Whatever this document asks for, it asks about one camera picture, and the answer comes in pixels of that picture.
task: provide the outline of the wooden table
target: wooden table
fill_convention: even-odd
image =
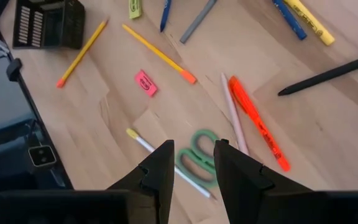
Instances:
[[[55,84],[74,50],[13,50],[22,76],[76,189],[105,189],[132,170],[148,152],[127,136],[133,127],[155,147],[166,139],[175,149],[190,145],[198,129],[213,130],[235,143],[220,74],[236,74],[287,155],[285,173],[312,189],[358,189],[358,71],[286,97],[285,86],[358,58],[358,1],[303,0],[336,42],[325,46],[302,23],[300,42],[270,0],[218,1],[186,45],[181,35],[207,0],[173,1],[164,33],[158,31],[163,0],[143,2],[131,21],[128,2],[81,1],[86,39],[99,23],[109,24],[64,89]],[[15,0],[0,29],[12,41]],[[198,79],[190,85],[129,35],[126,23]],[[149,98],[135,83],[143,69],[159,87]],[[281,172],[253,123],[240,112],[252,157]],[[203,142],[208,152],[213,145]],[[218,201],[208,200],[176,176],[172,223],[225,223]]]

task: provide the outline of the pencil eraser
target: pencil eraser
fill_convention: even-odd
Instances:
[[[142,15],[141,0],[129,0],[129,18],[135,19]]]
[[[135,81],[142,87],[142,89],[144,89],[149,97],[153,97],[154,93],[157,91],[157,86],[143,70],[137,73]]]

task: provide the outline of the blue marker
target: blue marker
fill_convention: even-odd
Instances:
[[[165,0],[164,11],[162,12],[161,24],[160,24],[160,32],[162,32],[167,25],[169,9],[171,8],[172,0]]]
[[[280,10],[284,19],[287,21],[288,25],[292,28],[292,30],[296,33],[300,40],[303,40],[307,37],[307,34],[302,29],[301,25],[299,25],[298,21],[296,21],[295,17],[291,14],[290,10],[286,7],[282,0],[273,0],[274,5]]]

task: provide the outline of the black machine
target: black machine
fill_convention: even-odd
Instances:
[[[358,223],[358,192],[314,192],[216,141],[230,223]],[[166,141],[104,191],[0,193],[0,223],[168,223],[174,144]]]

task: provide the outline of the scissor handle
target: scissor handle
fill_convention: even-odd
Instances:
[[[200,145],[198,144],[198,141],[200,140],[200,137],[202,137],[202,136],[206,136],[212,142],[215,142],[216,140],[218,140],[217,135],[215,135],[210,130],[201,129],[201,130],[197,131],[191,137],[191,141],[190,141],[191,148],[190,149],[189,148],[182,149],[178,152],[177,157],[176,157],[176,165],[187,177],[189,177],[196,184],[201,185],[205,188],[211,188],[211,187],[215,187],[218,184],[218,181],[216,180],[215,163],[214,163],[214,158],[212,156],[206,154],[200,148]],[[209,172],[212,175],[212,179],[204,180],[204,179],[201,179],[198,176],[194,175],[183,164],[183,162],[182,162],[183,156],[187,156],[195,164],[199,165],[202,169]]]

